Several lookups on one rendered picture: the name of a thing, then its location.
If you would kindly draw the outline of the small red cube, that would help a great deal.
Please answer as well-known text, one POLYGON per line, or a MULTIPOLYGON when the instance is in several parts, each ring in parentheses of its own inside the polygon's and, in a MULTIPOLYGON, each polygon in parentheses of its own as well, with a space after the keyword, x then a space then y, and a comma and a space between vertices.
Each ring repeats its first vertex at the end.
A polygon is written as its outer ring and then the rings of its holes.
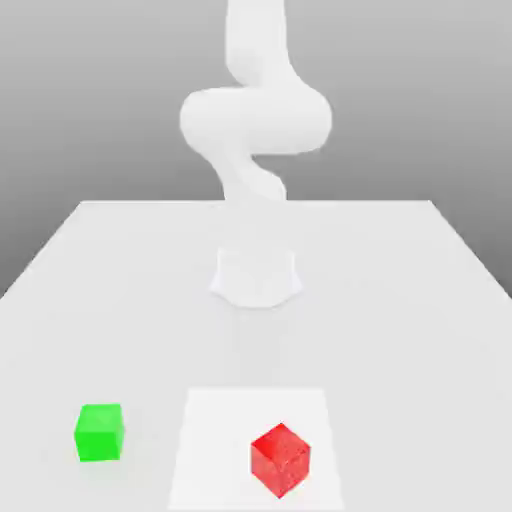
POLYGON ((250 471, 274 496, 284 497, 306 479, 311 446, 279 423, 250 444, 250 471))

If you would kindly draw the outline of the small green cube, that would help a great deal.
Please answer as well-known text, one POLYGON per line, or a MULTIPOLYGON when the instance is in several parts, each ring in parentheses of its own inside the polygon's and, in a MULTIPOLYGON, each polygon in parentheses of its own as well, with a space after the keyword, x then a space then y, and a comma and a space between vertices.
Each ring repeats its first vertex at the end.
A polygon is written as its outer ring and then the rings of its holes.
POLYGON ((121 458, 125 426, 119 403, 85 404, 80 410, 74 440, 81 462, 121 458))

